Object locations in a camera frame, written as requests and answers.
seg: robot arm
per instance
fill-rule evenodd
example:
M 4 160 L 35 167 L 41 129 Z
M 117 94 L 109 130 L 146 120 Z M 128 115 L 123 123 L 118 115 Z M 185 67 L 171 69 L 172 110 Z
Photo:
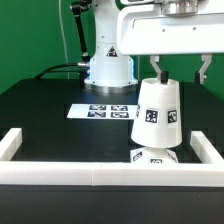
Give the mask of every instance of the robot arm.
M 205 64 L 196 80 L 204 82 L 212 53 L 224 52 L 223 0 L 122 0 L 122 3 L 132 6 L 124 8 L 118 18 L 121 53 L 202 54 Z

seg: white cylinder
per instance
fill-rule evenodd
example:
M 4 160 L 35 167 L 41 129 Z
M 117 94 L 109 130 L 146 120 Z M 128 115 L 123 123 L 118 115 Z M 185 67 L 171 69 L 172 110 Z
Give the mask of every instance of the white cylinder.
M 182 141 L 179 83 L 157 78 L 142 81 L 131 138 L 154 148 L 171 148 Z

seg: white paper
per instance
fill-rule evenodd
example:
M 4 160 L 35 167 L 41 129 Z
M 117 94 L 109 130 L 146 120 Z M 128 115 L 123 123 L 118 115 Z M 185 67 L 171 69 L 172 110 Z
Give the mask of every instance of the white paper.
M 67 118 L 133 120 L 136 105 L 72 104 Z

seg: black table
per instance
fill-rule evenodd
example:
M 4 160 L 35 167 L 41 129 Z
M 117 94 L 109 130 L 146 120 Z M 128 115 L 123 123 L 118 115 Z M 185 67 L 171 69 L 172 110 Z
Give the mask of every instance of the black table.
M 200 162 L 189 146 L 202 130 L 224 153 L 224 103 L 181 83 L 180 162 Z M 131 120 L 67 119 L 72 103 L 136 105 L 137 93 L 100 94 L 78 80 L 18 82 L 0 96 L 0 136 L 23 130 L 17 161 L 129 162 Z M 0 185 L 1 223 L 223 223 L 223 188 Z

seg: green background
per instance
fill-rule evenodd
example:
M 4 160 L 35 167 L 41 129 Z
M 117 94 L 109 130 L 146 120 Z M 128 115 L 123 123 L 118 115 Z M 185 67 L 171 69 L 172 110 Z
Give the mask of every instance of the green background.
M 76 24 L 70 11 L 71 0 L 62 0 L 62 18 L 69 62 L 81 60 Z M 65 63 L 59 23 L 58 0 L 2 0 L 0 7 L 0 93 L 24 78 L 33 78 L 42 70 Z M 93 12 L 82 14 L 87 48 L 95 50 Z M 194 81 L 194 72 L 202 65 L 201 55 L 163 56 L 161 66 L 169 70 L 170 78 Z M 208 88 L 224 100 L 224 54 L 214 55 L 209 67 Z M 140 78 L 155 76 L 149 57 L 140 57 Z M 46 76 L 67 78 L 67 73 Z

